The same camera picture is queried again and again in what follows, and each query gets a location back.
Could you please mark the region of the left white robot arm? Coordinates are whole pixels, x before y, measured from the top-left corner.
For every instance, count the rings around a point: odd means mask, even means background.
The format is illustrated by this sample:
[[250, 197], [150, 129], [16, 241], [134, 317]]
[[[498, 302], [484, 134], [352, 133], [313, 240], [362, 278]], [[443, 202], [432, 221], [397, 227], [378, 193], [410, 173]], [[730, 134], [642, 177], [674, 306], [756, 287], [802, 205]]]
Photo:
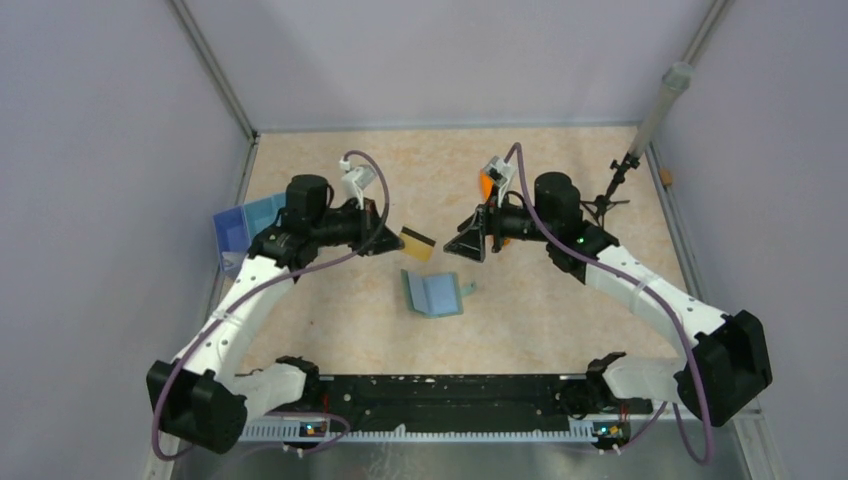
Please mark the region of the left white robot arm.
[[226, 453], [244, 426], [277, 407], [308, 413], [319, 404], [320, 386], [309, 379], [311, 363], [274, 361], [239, 372], [249, 347], [274, 306], [305, 275], [356, 256], [399, 250], [402, 242], [387, 225], [390, 204], [381, 208], [359, 185], [332, 206], [326, 178], [292, 178], [285, 203], [251, 240], [230, 290], [196, 336], [169, 361], [148, 370], [153, 410], [151, 450], [163, 461], [179, 451], [162, 436], [215, 453]]

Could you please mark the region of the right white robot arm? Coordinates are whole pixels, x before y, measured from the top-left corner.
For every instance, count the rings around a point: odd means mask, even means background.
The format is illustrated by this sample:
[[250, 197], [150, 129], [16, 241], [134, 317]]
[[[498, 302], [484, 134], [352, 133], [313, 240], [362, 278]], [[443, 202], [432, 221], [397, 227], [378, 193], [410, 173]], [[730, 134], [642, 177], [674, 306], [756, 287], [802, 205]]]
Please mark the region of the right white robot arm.
[[580, 203], [569, 176], [544, 173], [534, 182], [533, 204], [514, 204], [494, 191], [443, 249], [482, 262], [507, 240], [545, 243], [560, 271], [619, 301], [677, 351], [674, 358], [611, 353], [591, 362], [589, 404], [612, 412], [626, 399], [666, 401], [713, 427], [725, 425], [773, 381], [762, 322], [746, 310], [731, 315], [678, 289], [584, 219]]

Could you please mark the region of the gold credit card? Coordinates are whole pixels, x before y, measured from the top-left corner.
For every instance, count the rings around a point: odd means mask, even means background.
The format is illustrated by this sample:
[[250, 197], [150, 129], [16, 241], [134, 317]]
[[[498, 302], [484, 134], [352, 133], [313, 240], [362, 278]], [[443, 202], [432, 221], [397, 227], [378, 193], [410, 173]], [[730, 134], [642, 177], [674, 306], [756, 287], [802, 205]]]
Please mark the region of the gold credit card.
[[401, 252], [421, 262], [428, 262], [433, 254], [436, 241], [408, 226], [403, 226], [399, 233], [403, 242]]

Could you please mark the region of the green card holder wallet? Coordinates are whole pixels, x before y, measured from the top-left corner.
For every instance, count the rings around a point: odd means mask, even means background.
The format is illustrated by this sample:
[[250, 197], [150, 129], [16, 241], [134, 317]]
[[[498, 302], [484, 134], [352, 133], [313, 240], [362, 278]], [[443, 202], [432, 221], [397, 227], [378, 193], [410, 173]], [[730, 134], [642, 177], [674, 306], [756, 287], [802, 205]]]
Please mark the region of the green card holder wallet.
[[462, 315], [463, 301], [476, 292], [476, 281], [462, 283], [456, 272], [421, 275], [400, 271], [406, 308], [425, 318]]

